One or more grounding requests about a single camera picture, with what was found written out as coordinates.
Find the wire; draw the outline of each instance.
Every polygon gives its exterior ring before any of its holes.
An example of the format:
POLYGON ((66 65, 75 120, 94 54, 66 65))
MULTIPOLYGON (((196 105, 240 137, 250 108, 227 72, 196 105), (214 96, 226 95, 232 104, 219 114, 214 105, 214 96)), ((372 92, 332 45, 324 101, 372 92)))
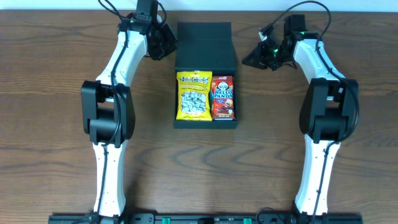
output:
MULTIPOLYGON (((104 183, 105 183, 105 176, 106 176, 106 165, 108 163, 108 152, 106 150, 106 147, 104 147, 104 168, 102 171, 102 180, 101 180, 101 190, 99 191, 99 199, 98 199, 98 205, 97 205, 97 211, 94 213, 96 215, 100 215, 100 207, 101 207, 101 202, 102 202, 102 196, 104 194, 104 183)), ((85 222, 90 222, 89 219, 83 219, 83 220, 77 220, 74 221, 72 224, 79 224, 79 223, 85 223, 85 222)))
MULTIPOLYGON (((273 209, 273 208, 271 208, 271 207, 264 207, 264 208, 261 208, 261 209, 257 212, 257 214, 256 214, 256 221, 258 221, 260 224, 263 224, 263 223, 264 223, 264 222, 262 222, 262 221, 259 220, 259 216, 260 216, 261 212, 264 211, 264 210, 271 210, 271 211, 273 211, 274 213, 276 213, 275 209, 273 209)), ((276 213, 276 215, 278 216, 278 218, 279 218, 283 223, 286 222, 286 217, 285 217, 285 218, 281 218, 280 215, 279 215, 278 213, 276 213)))
POLYGON ((293 61, 292 64, 293 64, 293 65, 291 65, 291 64, 289 64, 289 63, 284 63, 284 64, 282 64, 281 66, 287 65, 287 66, 289 66, 289 67, 292 67, 294 70, 297 70, 297 66, 296 66, 296 64, 294 63, 294 61, 293 61))
POLYGON ((164 18, 163 18, 162 22, 159 24, 159 27, 162 28, 164 26, 164 24, 166 24, 167 13, 166 13, 166 10, 164 10, 162 3, 157 2, 157 4, 162 8, 162 11, 164 13, 164 18))
POLYGON ((110 8, 106 7, 101 0, 98 0, 99 4, 104 7, 106 10, 108 10, 110 13, 119 16, 115 11, 111 10, 110 8))
POLYGON ((326 33, 326 31, 328 30, 328 28, 329 28, 329 26, 330 26, 330 24, 331 24, 331 13, 330 13, 329 9, 328 9, 324 4, 322 4, 322 3, 320 3, 320 2, 317 2, 317 1, 303 1, 303 2, 297 3, 297 4, 293 5, 292 7, 286 9, 286 10, 285 10, 279 17, 277 17, 273 22, 271 22, 270 24, 268 24, 265 28, 261 29, 261 32, 264 32, 264 31, 267 30, 270 26, 274 25, 283 15, 285 15, 285 14, 286 14, 287 12, 289 12, 291 9, 293 9, 293 8, 295 8, 296 6, 299 6, 299 5, 301 5, 301 4, 306 4, 306 3, 318 4, 318 5, 322 6, 322 7, 326 10, 326 12, 328 13, 328 17, 329 17, 328 24, 326 25, 326 27, 325 27, 325 29, 323 30, 323 32, 321 33, 321 35, 317 38, 317 42, 316 42, 316 44, 315 44, 315 50, 317 51, 317 54, 318 54, 319 58, 321 59, 322 63, 324 64, 325 68, 328 70, 328 73, 330 73, 331 75, 333 75, 337 80, 340 81, 340 83, 342 83, 342 84, 346 87, 346 89, 348 89, 349 93, 350 93, 350 94, 353 96, 353 98, 354 98, 354 104, 355 104, 355 119, 354 119, 354 121, 353 121, 353 123, 352 123, 352 126, 351 126, 351 128, 349 129, 349 131, 346 132, 345 135, 344 135, 341 139, 329 143, 329 145, 327 145, 326 149, 324 150, 324 153, 325 153, 325 160, 323 161, 322 174, 321 174, 321 179, 320 179, 320 185, 319 185, 319 188, 318 188, 318 190, 317 190, 317 193, 318 193, 318 195, 317 195, 317 200, 315 201, 315 208, 314 208, 313 215, 312 215, 312 223, 315 223, 315 217, 316 217, 316 214, 317 214, 317 208, 318 208, 319 198, 320 198, 320 194, 321 194, 321 190, 322 190, 323 178, 324 178, 324 176, 325 176, 326 161, 327 161, 327 159, 328 159, 330 147, 331 147, 332 145, 334 145, 334 144, 339 144, 339 143, 341 143, 342 141, 348 139, 348 138, 354 133, 354 131, 355 131, 355 129, 356 129, 356 126, 357 126, 357 124, 358 124, 358 119, 359 119, 359 100, 358 100, 358 97, 357 97, 355 91, 353 90, 352 86, 345 80, 345 78, 341 78, 341 77, 339 77, 338 75, 336 75, 336 74, 333 72, 333 69, 330 68, 330 67, 328 66, 328 64, 326 63, 325 59, 323 58, 323 56, 322 56, 322 54, 321 54, 321 52, 320 52, 319 41, 322 39, 323 35, 326 33))
MULTIPOLYGON (((108 3, 113 8, 114 12, 116 13, 117 16, 119 16, 120 20, 122 21, 122 25, 123 25, 123 16, 120 15, 120 12, 113 6, 112 3, 109 2, 109 0, 105 0, 105 1, 106 1, 106 3, 108 3)), ((121 112, 120 112, 119 92, 116 90, 116 87, 114 85, 114 80, 116 79, 116 76, 115 76, 116 69, 117 69, 117 67, 119 65, 119 62, 120 62, 120 60, 121 60, 121 58, 123 56, 124 51, 127 48, 128 43, 129 43, 129 36, 127 34, 127 30, 125 31, 125 35, 126 35, 126 37, 125 37, 125 40, 124 40, 124 45, 123 45, 122 51, 120 51, 120 54, 119 54, 118 58, 116 59, 114 65, 113 65, 113 68, 111 70, 111 85, 112 85, 112 89, 113 89, 113 99, 114 99, 114 102, 115 102, 115 105, 116 105, 116 109, 117 109, 118 121, 116 123, 116 127, 115 127, 115 130, 113 132, 113 135, 111 136, 111 138, 105 144, 102 144, 103 147, 106 147, 107 145, 109 145, 109 144, 111 144, 113 142, 113 140, 115 139, 115 137, 118 134, 118 132, 120 130, 120 127, 121 127, 121 112)))

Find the green connector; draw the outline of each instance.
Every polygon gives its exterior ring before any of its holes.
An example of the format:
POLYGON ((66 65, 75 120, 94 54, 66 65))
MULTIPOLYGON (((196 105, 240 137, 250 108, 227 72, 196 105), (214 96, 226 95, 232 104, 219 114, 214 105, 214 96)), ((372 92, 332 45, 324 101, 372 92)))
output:
POLYGON ((244 218, 243 224, 251 224, 251 218, 244 218))
POLYGON ((171 218, 162 218, 162 224, 170 224, 172 222, 171 218))

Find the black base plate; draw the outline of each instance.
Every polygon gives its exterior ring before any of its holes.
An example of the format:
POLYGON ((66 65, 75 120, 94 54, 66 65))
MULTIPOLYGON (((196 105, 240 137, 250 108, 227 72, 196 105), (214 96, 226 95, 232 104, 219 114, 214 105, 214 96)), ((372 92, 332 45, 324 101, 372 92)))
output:
MULTIPOLYGON (((72 224, 84 219, 84 215, 52 215, 49 224, 72 224)), ((114 218, 102 218, 101 224, 115 224, 114 218)), ((128 220, 120 219, 118 223, 125 224, 299 224, 287 212, 272 212, 255 215, 154 215, 138 213, 128 220)), ((360 215, 327 215, 316 220, 315 224, 363 224, 360 215)))

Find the yellow snack bag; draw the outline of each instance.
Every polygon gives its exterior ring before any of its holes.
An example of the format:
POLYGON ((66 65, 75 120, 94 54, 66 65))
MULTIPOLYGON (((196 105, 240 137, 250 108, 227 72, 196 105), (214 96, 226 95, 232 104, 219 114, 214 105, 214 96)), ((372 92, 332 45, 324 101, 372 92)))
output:
POLYGON ((180 121, 211 121, 209 91, 212 72, 177 72, 180 121))

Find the panda logo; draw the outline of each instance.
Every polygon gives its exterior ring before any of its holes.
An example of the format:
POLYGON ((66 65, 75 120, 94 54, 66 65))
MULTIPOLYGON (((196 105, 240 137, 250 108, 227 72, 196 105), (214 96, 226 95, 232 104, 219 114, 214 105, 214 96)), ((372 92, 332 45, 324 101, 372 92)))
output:
POLYGON ((225 91, 228 88, 228 84, 226 82, 220 82, 218 84, 218 89, 221 91, 225 91))

